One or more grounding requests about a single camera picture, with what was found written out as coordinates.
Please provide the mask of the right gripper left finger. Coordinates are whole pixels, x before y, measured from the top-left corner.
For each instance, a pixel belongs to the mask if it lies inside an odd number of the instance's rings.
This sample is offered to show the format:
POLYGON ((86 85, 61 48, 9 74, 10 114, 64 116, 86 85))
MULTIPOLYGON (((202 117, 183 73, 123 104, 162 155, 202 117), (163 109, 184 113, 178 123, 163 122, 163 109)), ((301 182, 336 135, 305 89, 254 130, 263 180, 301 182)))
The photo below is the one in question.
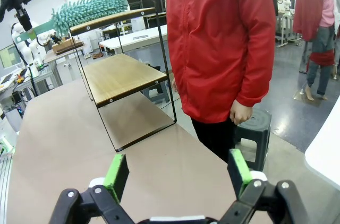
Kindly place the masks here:
POLYGON ((60 193, 49 223, 89 223, 96 217, 105 223, 134 223, 120 205, 128 175, 126 156, 116 154, 101 185, 60 193))

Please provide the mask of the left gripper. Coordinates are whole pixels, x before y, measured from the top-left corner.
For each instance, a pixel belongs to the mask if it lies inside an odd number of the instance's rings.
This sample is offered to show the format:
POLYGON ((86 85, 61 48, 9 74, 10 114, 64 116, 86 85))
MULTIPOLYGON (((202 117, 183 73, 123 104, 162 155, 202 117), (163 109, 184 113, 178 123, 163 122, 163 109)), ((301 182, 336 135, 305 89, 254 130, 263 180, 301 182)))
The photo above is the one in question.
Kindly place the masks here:
POLYGON ((16 9, 16 17, 19 20, 20 24, 23 26, 25 31, 29 31, 32 29, 30 17, 26 9, 24 8, 16 9))

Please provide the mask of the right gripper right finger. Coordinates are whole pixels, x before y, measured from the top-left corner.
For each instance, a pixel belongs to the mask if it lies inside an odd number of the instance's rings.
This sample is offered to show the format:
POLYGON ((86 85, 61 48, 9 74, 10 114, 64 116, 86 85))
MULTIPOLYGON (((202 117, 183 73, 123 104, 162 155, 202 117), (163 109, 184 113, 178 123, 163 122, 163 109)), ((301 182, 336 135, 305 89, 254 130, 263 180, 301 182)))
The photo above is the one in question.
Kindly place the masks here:
POLYGON ((266 212, 273 223, 310 222, 298 189, 291 180, 281 180, 273 185, 254 178, 239 149, 229 151, 227 170, 236 200, 219 223, 249 223, 257 211, 266 212))

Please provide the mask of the person's left hand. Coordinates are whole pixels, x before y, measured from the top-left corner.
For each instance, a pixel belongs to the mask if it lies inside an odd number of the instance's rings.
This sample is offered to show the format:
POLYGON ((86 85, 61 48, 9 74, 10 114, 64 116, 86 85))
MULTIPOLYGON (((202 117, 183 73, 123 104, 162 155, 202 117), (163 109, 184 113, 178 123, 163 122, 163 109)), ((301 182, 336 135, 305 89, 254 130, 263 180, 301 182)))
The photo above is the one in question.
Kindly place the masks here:
POLYGON ((249 120, 252 112, 252 107, 244 106, 240 104, 237 100, 234 100, 231 106, 230 119, 235 125, 239 125, 249 120))

